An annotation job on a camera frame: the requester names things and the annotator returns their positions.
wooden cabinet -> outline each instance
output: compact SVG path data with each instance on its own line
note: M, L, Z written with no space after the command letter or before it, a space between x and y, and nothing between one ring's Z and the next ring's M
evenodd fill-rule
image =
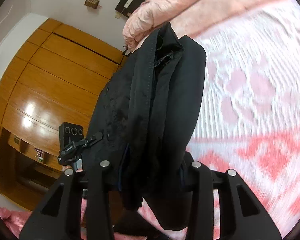
M118 49L53 19L29 37L0 81L1 194L34 209L62 171L58 127L76 123L86 132L124 61Z

bed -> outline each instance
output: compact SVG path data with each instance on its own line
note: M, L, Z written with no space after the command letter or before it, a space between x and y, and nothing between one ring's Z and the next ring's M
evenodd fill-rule
M187 146L210 169L237 170L282 238L300 221L300 5L296 0L146 0L123 30L131 51L170 21L207 53L199 118ZM139 213L163 230L146 202ZM214 239L220 236L215 192Z

pink quilt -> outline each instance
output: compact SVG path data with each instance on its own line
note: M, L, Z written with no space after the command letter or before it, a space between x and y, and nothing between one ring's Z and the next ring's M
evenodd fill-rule
M233 15L274 0L146 0L127 20L123 37L133 51L161 24L171 20L179 38L194 37Z

small wooden box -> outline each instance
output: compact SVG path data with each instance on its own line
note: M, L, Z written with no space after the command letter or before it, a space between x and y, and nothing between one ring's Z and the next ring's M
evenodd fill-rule
M86 0L84 5L85 6L88 6L88 7L91 7L91 8L94 8L94 9L97 9L98 8L98 5L99 5L99 0Z

camera lens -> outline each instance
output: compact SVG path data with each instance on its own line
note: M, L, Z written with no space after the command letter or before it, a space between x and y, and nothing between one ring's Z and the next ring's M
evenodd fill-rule
M74 127L73 127L73 128L71 129L71 132L72 132L73 135L77 135L78 130L77 130L77 128L74 128Z

